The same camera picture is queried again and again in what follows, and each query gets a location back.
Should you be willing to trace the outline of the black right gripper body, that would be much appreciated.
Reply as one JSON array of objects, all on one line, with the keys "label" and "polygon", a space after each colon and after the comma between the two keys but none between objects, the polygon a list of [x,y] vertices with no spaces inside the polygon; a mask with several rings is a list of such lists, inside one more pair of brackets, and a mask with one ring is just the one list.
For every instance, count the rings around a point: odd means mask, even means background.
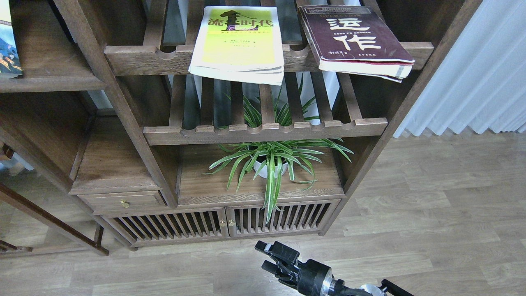
[{"label": "black right gripper body", "polygon": [[335,280],[331,267],[315,260],[277,260],[278,281],[306,296],[334,296]]}]

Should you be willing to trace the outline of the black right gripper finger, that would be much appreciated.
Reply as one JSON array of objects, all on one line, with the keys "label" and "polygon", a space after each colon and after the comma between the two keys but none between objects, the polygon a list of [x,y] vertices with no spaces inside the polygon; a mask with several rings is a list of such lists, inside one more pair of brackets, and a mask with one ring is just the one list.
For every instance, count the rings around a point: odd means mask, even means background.
[{"label": "black right gripper finger", "polygon": [[292,261],[278,260],[277,264],[273,264],[265,260],[262,264],[262,269],[268,271],[284,285],[292,286],[292,272],[289,267],[292,266]]},{"label": "black right gripper finger", "polygon": [[287,265],[296,265],[300,255],[297,250],[287,247],[277,240],[274,244],[265,243],[259,240],[255,245],[255,249],[270,256],[274,261]]}]

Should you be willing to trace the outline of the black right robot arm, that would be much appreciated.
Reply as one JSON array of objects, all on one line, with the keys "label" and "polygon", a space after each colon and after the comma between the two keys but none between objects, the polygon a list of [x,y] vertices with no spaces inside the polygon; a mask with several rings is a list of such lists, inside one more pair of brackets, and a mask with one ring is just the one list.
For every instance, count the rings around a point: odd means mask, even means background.
[{"label": "black right robot arm", "polygon": [[300,262],[300,253],[275,241],[274,244],[259,240],[255,249],[268,255],[274,262],[264,261],[262,268],[274,274],[278,281],[306,296],[409,296],[410,293],[387,279],[379,287],[372,284],[349,288],[342,279],[335,279],[331,268],[315,260]]}]

